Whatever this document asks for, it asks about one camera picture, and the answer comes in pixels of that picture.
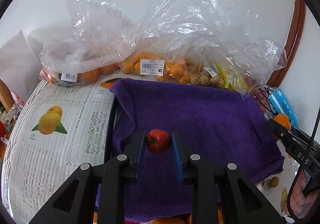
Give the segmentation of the right hand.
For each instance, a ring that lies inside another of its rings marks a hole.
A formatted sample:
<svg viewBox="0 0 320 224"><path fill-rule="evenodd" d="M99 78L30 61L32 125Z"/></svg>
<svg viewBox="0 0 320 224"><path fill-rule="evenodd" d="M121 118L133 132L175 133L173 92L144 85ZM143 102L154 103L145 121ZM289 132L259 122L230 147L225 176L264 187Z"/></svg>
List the right hand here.
<svg viewBox="0 0 320 224"><path fill-rule="evenodd" d="M302 170L299 174L289 200L289 205L293 213L299 219L306 217L319 195L319 190L315 190L307 196L303 194L303 190L305 189L307 180L308 178L306 177L304 170Z"/></svg>

